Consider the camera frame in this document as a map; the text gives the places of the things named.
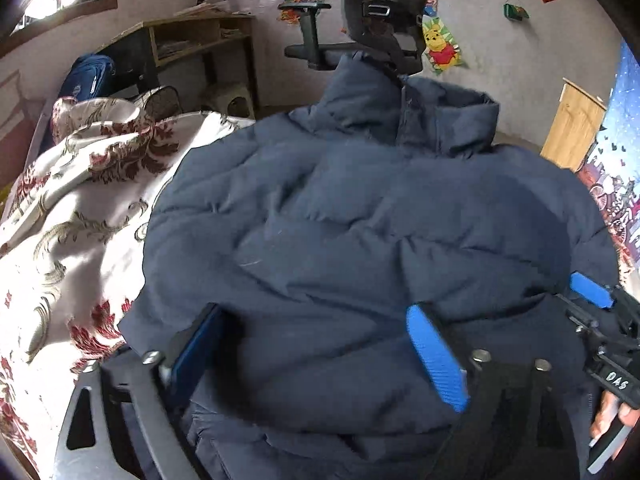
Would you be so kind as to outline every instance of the bolt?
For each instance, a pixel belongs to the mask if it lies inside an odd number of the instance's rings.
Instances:
[[[491,360],[491,354],[487,350],[478,349],[471,352],[471,358],[476,363],[488,363]]]
[[[92,360],[86,362],[86,366],[82,370],[82,373],[83,374],[87,374],[89,372],[93,372],[97,368],[98,368],[98,361],[96,361],[95,359],[92,359]]]
[[[536,367],[536,370],[540,370],[541,372],[548,372],[551,370],[551,363],[544,359],[536,359],[533,361],[533,365]]]
[[[150,365],[155,363],[156,361],[160,360],[161,357],[161,353],[156,351],[156,350],[152,350],[151,352],[147,352],[146,354],[144,354],[142,356],[142,364],[145,365]]]

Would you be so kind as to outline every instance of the wooden desk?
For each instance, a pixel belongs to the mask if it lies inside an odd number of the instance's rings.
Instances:
[[[160,86],[158,73],[171,63],[196,55],[202,56],[208,83],[215,84],[214,51],[222,45],[237,45],[244,51],[248,89],[257,108],[253,19],[253,16],[217,12],[141,22],[101,46],[96,54],[104,54],[114,60],[114,93],[133,85],[142,93]],[[179,52],[162,56],[162,46],[171,41],[189,41],[191,44]]]

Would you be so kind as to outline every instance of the mesh chair backrest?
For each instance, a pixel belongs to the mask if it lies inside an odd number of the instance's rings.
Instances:
[[[425,49],[421,19],[426,0],[342,0],[347,32],[353,41],[386,52],[401,73],[420,72]],[[403,53],[395,34],[414,38],[413,58]]]

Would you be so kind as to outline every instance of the finger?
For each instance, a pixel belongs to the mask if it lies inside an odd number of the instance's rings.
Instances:
[[[640,410],[632,410],[628,404],[622,404],[618,412],[618,418],[625,426],[630,428],[636,425],[640,417]]]
[[[591,437],[599,438],[607,433],[617,413],[618,398],[611,392],[604,392],[600,398],[600,411],[596,414],[590,428]]]

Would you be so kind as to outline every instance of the jacket zipper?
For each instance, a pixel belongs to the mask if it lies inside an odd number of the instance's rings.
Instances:
[[[589,400],[589,421],[593,422],[593,394],[587,394]]]

